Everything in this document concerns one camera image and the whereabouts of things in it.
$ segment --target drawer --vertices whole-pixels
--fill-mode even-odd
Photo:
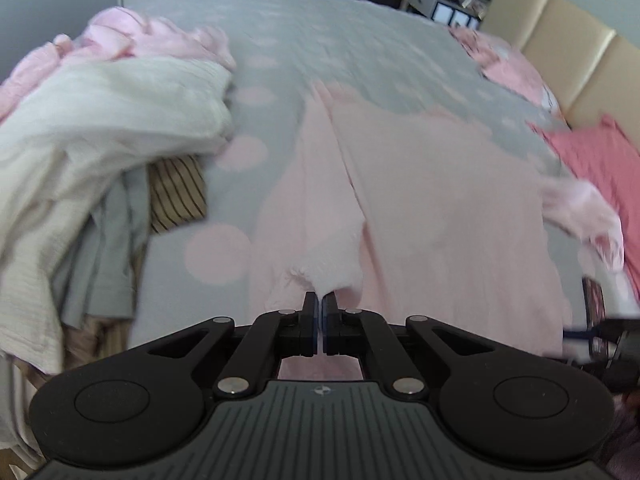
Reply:
[[[409,0],[409,5],[427,18],[430,18],[436,1],[437,0]]]

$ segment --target bed sheet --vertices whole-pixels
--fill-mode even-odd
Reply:
[[[223,155],[203,160],[208,218],[150,241],[130,346],[213,316],[251,322],[252,234],[292,159],[315,80],[347,83],[398,113],[445,107],[541,173],[567,172],[526,123],[563,124],[482,78],[448,30],[422,17],[360,0],[145,0],[132,7],[187,30],[221,27],[238,69],[228,96],[235,139]],[[574,328],[586,324],[585,274],[602,284],[610,316],[638,315],[623,273],[608,273],[590,247],[545,228]]]

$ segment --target white nightstand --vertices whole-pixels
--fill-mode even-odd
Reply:
[[[449,0],[402,0],[400,10],[419,14],[445,25],[459,25],[478,29],[480,19],[470,9],[464,9]]]

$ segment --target silver screw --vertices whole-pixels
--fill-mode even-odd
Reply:
[[[401,394],[419,394],[424,389],[424,383],[413,377],[403,377],[394,381],[394,390]]]
[[[249,381],[242,377],[225,377],[218,381],[218,389],[226,394],[241,394],[249,387]]]

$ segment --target headboard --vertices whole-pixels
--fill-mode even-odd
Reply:
[[[509,41],[571,126],[611,114],[640,149],[640,49],[566,0],[492,0],[482,31]]]

